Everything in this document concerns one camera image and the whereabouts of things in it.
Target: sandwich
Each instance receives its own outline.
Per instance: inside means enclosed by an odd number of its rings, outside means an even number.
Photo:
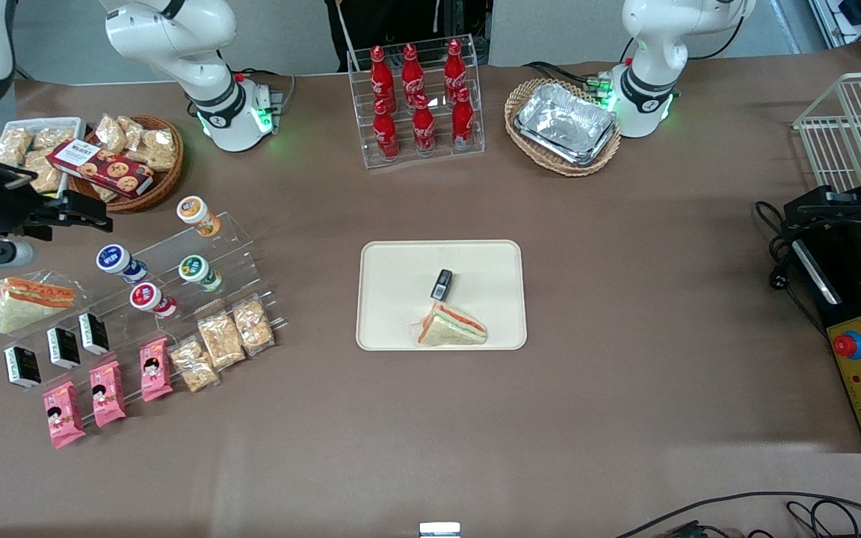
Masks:
[[[487,330],[480,321],[447,306],[434,303],[417,337],[419,345],[474,345],[487,341]]]
[[[50,318],[75,302],[75,290],[11,276],[0,280],[0,333]]]

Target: table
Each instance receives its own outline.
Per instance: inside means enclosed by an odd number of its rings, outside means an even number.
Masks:
[[[769,232],[751,217],[758,199],[812,187],[789,123],[850,71],[861,46],[693,62],[658,132],[578,180],[502,131],[506,95],[535,75],[523,68],[481,70],[486,153],[375,173],[341,76],[301,78],[280,135],[240,154],[206,140],[170,83],[20,82],[23,118],[176,123],[187,161],[172,200],[199,194],[249,229],[290,324],[221,387],[136,405],[59,452],[0,358],[0,536],[414,536],[455,520],[474,538],[606,538],[745,490],[861,501],[833,358],[766,285]],[[114,238],[141,248],[178,232],[173,211],[118,217]],[[521,350],[356,346],[363,245],[433,238],[519,243]],[[33,268],[92,271],[106,241],[57,229]],[[688,516],[792,531],[775,498]]]

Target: acrylic bottle rack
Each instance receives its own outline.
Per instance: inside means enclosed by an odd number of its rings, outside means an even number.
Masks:
[[[471,93],[471,106],[474,107],[474,135],[468,149],[458,151],[451,142],[454,127],[451,122],[451,110],[454,103],[449,102],[444,91],[444,63],[447,61],[447,45],[451,38],[441,40],[416,41],[417,61],[424,69],[424,93],[428,98],[428,110],[433,114],[434,133],[437,140],[437,150],[430,157],[421,157],[414,146],[413,113],[407,109],[407,99],[404,98],[404,86],[401,82],[401,70],[404,67],[403,45],[387,45],[383,48],[387,67],[394,78],[394,90],[397,99],[397,112],[392,115],[397,129],[397,142],[400,155],[392,163],[387,163],[380,157],[377,139],[374,136],[374,90],[370,82],[370,49],[359,49],[348,52],[348,76],[351,82],[351,98],[354,99],[354,115],[358,122],[358,132],[361,136],[361,151],[365,158],[366,168],[387,167],[392,164],[410,161],[430,161],[452,155],[467,155],[482,153],[484,150],[484,122],[481,113],[481,80],[478,77],[478,54],[474,48],[471,35],[461,35],[458,40],[463,43],[464,65],[467,67],[467,88]]]
[[[203,238],[195,229],[188,228],[132,253],[135,259],[140,259],[148,266],[148,278],[144,282],[152,282],[165,295],[174,297],[178,303],[175,316],[159,320],[154,314],[135,309],[129,302],[130,285],[117,276],[96,271],[76,283],[79,288],[76,291],[81,299],[76,300],[72,309],[7,335],[13,340],[0,348],[0,357],[6,348],[13,345],[34,351],[42,383],[27,389],[27,392],[41,396],[49,389],[72,381],[78,392],[82,420],[88,426],[93,423],[89,370],[112,360],[119,361],[127,405],[141,397],[141,369],[138,364],[141,345],[163,337],[171,345],[197,334],[198,319],[220,311],[230,311],[233,304],[252,294],[259,295],[274,330],[283,327],[285,321],[277,314],[274,294],[266,281],[261,279],[250,255],[253,239],[228,212],[219,214],[218,218],[221,220],[221,229],[211,238]],[[222,285],[218,290],[206,292],[195,283],[181,279],[178,265],[185,256],[191,254],[204,256],[209,265],[221,273]],[[83,312],[92,313],[105,323],[110,347],[108,353],[93,355],[81,347],[78,315]],[[46,331],[51,327],[62,327],[75,333],[81,365],[64,370],[49,361]],[[171,378],[172,387],[177,391],[185,387],[180,381],[180,372],[172,371]],[[38,405],[41,405],[41,398],[38,398]]]

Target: coca-cola bottle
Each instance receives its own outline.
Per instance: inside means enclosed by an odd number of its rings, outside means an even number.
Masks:
[[[390,74],[387,63],[383,61],[383,47],[373,45],[371,48],[371,87],[374,88],[374,107],[377,103],[385,103],[387,113],[397,112],[397,99],[394,96],[394,76]]]
[[[474,139],[474,108],[471,106],[471,91],[464,86],[457,90],[457,103],[454,105],[454,149],[464,151]]]
[[[430,157],[437,149],[437,142],[433,137],[433,114],[428,110],[428,98],[423,93],[414,96],[414,143],[417,145],[417,154],[421,157]]]
[[[467,66],[464,65],[464,45],[458,38],[452,38],[447,45],[447,61],[444,62],[444,91],[447,103],[454,106],[457,90],[467,85]]]
[[[377,138],[380,159],[389,163],[396,161],[401,152],[397,146],[397,129],[387,113],[387,103],[383,101],[374,103],[374,136]]]
[[[414,98],[424,93],[424,69],[417,62],[417,47],[413,43],[404,45],[404,68],[401,71],[401,81],[404,83],[407,106],[414,108]]]

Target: beige tray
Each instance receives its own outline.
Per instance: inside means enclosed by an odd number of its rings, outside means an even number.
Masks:
[[[414,324],[431,310],[441,269],[447,303],[487,327],[480,345],[418,347]],[[375,241],[361,251],[358,345],[368,351],[518,350],[527,341],[520,247],[513,241]]]

